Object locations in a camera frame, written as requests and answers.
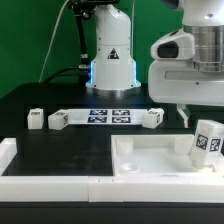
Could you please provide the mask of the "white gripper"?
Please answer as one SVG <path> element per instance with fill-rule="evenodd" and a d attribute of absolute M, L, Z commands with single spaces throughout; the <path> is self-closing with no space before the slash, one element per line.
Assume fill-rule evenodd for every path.
<path fill-rule="evenodd" d="M 149 95 L 173 103 L 189 127 L 185 104 L 224 106 L 224 28 L 184 28 L 168 33 L 151 47 Z"/>

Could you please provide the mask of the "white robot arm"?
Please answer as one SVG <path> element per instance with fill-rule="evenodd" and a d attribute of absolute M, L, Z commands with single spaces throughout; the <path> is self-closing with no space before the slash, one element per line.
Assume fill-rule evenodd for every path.
<path fill-rule="evenodd" d="M 188 105 L 224 106 L 224 0 L 162 0 L 184 11 L 183 27 L 151 47 L 149 96 L 173 103 L 179 113 Z M 122 97 L 141 87 L 131 47 L 131 20 L 113 3 L 93 4 L 97 54 L 86 88 L 102 96 Z"/>

